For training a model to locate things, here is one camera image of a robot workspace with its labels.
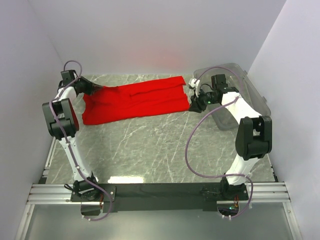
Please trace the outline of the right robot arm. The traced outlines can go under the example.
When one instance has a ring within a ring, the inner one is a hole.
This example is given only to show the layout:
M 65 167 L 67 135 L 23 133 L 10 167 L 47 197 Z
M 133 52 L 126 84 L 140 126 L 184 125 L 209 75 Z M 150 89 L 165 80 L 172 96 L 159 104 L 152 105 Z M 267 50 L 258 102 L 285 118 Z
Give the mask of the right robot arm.
M 254 110 L 236 87 L 227 84 L 224 74 L 211 77 L 209 92 L 202 90 L 201 81 L 196 78 L 189 81 L 188 87 L 194 91 L 189 111 L 202 113 L 208 105 L 219 104 L 238 124 L 236 156 L 219 187 L 222 198 L 233 199 L 244 189 L 253 166 L 272 150 L 272 119 Z

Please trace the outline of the red t shirt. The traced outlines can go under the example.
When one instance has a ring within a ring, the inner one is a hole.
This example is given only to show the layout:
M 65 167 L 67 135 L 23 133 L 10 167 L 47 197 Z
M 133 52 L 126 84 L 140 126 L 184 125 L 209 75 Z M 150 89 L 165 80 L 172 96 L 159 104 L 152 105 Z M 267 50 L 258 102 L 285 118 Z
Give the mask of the red t shirt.
M 189 109 L 182 76 L 154 79 L 121 86 L 103 86 L 85 94 L 84 125 L 101 125 L 125 119 L 184 112 Z

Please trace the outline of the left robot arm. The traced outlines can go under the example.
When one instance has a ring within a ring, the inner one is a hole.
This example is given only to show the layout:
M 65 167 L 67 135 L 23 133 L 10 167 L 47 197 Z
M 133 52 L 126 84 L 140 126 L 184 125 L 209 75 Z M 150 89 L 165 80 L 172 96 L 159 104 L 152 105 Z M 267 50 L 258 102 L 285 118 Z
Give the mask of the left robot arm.
M 42 111 L 49 134 L 63 147 L 73 172 L 73 186 L 65 184 L 64 187 L 81 201 L 102 201 L 104 192 L 98 187 L 98 180 L 78 148 L 77 132 L 80 124 L 72 101 L 79 94 L 91 96 L 103 89 L 103 86 L 78 75 L 75 70 L 63 70 L 61 77 L 57 95 L 42 104 Z

